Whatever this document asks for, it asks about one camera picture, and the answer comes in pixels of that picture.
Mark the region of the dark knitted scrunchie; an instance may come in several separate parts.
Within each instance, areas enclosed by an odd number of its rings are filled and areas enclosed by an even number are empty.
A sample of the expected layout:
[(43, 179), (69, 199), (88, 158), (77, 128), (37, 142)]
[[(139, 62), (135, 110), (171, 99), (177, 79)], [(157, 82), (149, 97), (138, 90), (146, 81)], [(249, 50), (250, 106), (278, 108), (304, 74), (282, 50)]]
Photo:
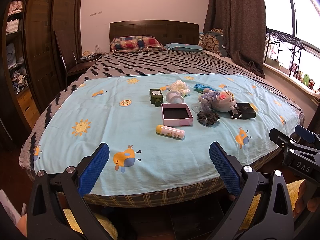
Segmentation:
[(220, 116), (215, 112), (199, 111), (197, 113), (198, 123), (203, 126), (213, 126), (220, 119)]

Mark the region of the pink square box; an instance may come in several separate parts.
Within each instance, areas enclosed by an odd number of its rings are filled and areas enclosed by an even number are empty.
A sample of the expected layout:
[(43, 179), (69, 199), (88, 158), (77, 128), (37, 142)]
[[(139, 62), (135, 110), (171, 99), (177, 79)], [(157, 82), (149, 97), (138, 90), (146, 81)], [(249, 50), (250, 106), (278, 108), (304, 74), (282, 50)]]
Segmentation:
[(161, 106), (163, 125), (192, 126), (193, 115), (186, 103), (164, 103)]

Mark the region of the green plush toy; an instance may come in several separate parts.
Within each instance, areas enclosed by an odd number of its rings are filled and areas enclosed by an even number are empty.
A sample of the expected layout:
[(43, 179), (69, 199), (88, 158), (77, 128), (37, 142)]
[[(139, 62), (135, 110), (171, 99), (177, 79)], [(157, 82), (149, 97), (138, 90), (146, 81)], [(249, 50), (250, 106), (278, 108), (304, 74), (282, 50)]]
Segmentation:
[(305, 85), (305, 86), (309, 86), (309, 82), (310, 82), (310, 77), (308, 74), (304, 74), (303, 78), (302, 78), (302, 83)]

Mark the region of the brown patterned cushion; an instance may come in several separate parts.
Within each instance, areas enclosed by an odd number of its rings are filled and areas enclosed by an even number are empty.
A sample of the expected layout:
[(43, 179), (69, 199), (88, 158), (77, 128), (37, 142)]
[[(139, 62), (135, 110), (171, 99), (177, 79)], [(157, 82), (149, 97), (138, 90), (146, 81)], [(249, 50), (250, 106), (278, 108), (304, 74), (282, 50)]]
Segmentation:
[(222, 29), (213, 28), (205, 34), (200, 33), (199, 45), (204, 50), (215, 53), (221, 57), (228, 56)]

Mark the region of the dark green bottle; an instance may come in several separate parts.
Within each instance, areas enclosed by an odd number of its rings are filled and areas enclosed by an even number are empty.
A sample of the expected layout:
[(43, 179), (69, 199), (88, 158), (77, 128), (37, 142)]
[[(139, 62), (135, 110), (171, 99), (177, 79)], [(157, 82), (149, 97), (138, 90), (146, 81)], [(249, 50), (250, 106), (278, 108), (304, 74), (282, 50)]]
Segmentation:
[(160, 107), (163, 103), (163, 94), (159, 88), (150, 89), (150, 102), (151, 104), (155, 105), (156, 107)]

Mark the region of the plaid pillow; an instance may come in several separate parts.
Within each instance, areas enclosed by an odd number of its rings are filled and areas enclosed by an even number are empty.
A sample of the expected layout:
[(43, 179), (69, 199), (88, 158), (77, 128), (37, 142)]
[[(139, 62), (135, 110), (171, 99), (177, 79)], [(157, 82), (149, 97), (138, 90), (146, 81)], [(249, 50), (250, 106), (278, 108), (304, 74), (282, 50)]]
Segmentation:
[(110, 51), (113, 53), (163, 50), (165, 47), (155, 37), (148, 35), (116, 37), (110, 43)]

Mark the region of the black flat box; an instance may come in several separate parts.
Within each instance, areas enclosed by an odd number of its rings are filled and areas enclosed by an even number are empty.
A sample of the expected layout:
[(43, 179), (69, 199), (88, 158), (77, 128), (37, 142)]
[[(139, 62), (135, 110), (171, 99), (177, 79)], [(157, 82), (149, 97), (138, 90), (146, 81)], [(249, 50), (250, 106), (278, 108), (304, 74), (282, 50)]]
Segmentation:
[(248, 102), (238, 102), (234, 109), (229, 111), (229, 114), (232, 119), (238, 120), (254, 119), (257, 115)]

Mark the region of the grey plush toy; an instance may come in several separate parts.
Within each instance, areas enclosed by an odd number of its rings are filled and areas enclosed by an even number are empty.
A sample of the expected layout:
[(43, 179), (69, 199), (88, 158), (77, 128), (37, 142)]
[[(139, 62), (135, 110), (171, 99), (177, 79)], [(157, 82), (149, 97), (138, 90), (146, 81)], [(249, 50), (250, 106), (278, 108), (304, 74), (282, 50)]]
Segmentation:
[(204, 112), (223, 112), (234, 110), (236, 108), (236, 100), (229, 90), (213, 91), (205, 89), (205, 93), (199, 96), (198, 100)]

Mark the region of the teal pillow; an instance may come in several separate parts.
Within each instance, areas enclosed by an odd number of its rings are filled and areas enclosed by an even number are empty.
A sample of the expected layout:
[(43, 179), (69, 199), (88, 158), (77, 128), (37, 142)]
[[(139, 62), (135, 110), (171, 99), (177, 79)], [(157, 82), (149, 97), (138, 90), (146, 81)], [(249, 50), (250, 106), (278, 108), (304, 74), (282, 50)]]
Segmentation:
[(201, 52), (202, 47), (194, 44), (168, 43), (165, 48), (173, 51)]

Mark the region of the brown curtain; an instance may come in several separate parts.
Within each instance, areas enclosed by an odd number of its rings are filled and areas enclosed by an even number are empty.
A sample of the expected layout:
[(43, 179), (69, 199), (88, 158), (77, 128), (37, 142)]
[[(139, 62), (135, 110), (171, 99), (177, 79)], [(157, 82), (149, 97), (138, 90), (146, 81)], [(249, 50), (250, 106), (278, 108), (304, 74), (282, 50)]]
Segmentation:
[(237, 65), (265, 78), (265, 0), (209, 0), (203, 31), (223, 30), (225, 50)]

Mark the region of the wooden bedside table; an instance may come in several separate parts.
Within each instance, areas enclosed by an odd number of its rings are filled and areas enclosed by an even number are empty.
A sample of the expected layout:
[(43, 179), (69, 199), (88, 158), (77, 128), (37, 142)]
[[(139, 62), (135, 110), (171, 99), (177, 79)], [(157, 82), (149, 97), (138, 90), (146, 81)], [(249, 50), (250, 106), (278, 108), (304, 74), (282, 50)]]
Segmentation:
[(91, 68), (98, 60), (103, 57), (103, 54), (97, 54), (89, 59), (76, 61), (72, 57), (68, 62), (65, 62), (66, 78), (70, 78), (79, 74), (84, 74), (86, 70)]

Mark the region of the dark wooden headboard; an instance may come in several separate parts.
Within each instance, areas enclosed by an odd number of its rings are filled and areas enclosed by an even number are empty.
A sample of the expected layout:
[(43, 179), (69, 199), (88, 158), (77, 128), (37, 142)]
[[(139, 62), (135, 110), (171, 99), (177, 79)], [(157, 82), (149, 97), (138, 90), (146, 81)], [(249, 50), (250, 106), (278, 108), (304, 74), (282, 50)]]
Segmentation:
[(197, 45), (200, 40), (199, 25), (195, 23), (167, 20), (120, 21), (110, 23), (110, 42), (116, 37), (143, 35), (155, 37), (163, 46), (168, 43)]

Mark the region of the light blue cartoon sheet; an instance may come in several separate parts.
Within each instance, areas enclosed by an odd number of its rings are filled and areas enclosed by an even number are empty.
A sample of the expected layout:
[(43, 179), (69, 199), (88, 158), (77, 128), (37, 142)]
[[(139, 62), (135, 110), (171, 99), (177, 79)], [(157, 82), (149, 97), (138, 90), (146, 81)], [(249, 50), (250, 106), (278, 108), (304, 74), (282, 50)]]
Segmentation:
[[(177, 80), (190, 88), (201, 84), (229, 90), (237, 102), (252, 105), (256, 117), (235, 120), (222, 113), (210, 127), (194, 120), (183, 128), (181, 140), (157, 134), (162, 110), (151, 103), (149, 92)], [(176, 189), (218, 176), (209, 157), (212, 142), (250, 165), (277, 148), (269, 139), (271, 129), (291, 135), (298, 124), (300, 114), (295, 107), (243, 75), (157, 74), (87, 80), (45, 128), (34, 170), (60, 173), (106, 143), (110, 157), (93, 194), (121, 196)]]

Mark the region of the black patterned grey blanket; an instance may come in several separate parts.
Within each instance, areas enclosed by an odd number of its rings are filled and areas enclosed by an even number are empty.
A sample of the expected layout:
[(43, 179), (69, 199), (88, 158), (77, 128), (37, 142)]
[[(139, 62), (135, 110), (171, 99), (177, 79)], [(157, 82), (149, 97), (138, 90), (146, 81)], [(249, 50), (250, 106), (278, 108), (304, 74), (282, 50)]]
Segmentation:
[(147, 74), (223, 74), (244, 75), (265, 89), (276, 94), (287, 102), (297, 112), (299, 124), (304, 124), (305, 115), (303, 110), (284, 93), (276, 89), (267, 80), (249, 72), (245, 68), (235, 64), (230, 58), (219, 57), (212, 53), (189, 53), (183, 51), (148, 51), (140, 53), (115, 53), (106, 54), (97, 63), (93, 64), (89, 70), (80, 75), (67, 88), (57, 93), (56, 97), (38, 118), (28, 139), (22, 145), (19, 165), (26, 170), (30, 178), (34, 177), (33, 155), (40, 137), (50, 120), (62, 106), (64, 101), (80, 87), (86, 80), (93, 80), (103, 77), (131, 76)]

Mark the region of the blue wet wipes packet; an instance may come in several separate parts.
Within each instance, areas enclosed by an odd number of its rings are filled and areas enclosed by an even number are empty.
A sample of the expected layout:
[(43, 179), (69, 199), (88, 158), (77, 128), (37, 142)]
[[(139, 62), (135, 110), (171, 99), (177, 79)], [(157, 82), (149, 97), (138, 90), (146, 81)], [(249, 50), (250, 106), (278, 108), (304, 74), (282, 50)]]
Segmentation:
[(212, 87), (209, 87), (209, 86), (205, 86), (205, 85), (202, 85), (200, 83), (197, 83), (195, 86), (194, 86), (194, 89), (195, 91), (197, 91), (198, 93), (209, 93), (209, 92), (214, 92), (215, 89), (213, 89)]

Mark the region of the yellow white lip balm tube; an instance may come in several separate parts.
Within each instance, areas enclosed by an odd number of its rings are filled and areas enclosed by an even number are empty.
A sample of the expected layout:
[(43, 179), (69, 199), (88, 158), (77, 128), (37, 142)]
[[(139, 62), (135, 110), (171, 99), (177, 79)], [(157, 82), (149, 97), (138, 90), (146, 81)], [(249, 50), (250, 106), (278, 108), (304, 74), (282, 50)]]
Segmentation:
[(184, 139), (185, 131), (169, 126), (157, 125), (156, 133), (167, 137), (173, 137), (176, 139)]

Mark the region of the dark wooden wardrobe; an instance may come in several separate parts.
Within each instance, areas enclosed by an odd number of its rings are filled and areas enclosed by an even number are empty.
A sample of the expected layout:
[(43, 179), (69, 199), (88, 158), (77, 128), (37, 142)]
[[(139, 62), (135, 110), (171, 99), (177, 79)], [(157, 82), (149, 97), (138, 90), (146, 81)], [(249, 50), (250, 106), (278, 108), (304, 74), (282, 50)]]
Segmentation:
[[(1, 140), (21, 144), (31, 133), (31, 125), (18, 103), (11, 84), (7, 64), (5, 24), (13, 0), (1, 0)], [(35, 105), (42, 113), (66, 82), (59, 66), (55, 33), (63, 31), (71, 44), (71, 52), (80, 57), (81, 0), (26, 0), (23, 3), (22, 29), (14, 33), (22, 42), (22, 54), (29, 89)]]

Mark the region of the black metal rack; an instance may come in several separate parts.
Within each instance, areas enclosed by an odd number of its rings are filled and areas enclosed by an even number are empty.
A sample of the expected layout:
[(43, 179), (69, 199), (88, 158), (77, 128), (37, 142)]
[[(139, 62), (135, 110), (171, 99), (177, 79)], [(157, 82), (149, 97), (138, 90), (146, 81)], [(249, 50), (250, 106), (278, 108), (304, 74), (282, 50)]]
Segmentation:
[(287, 76), (298, 77), (303, 42), (294, 35), (266, 28), (264, 64), (284, 72)]

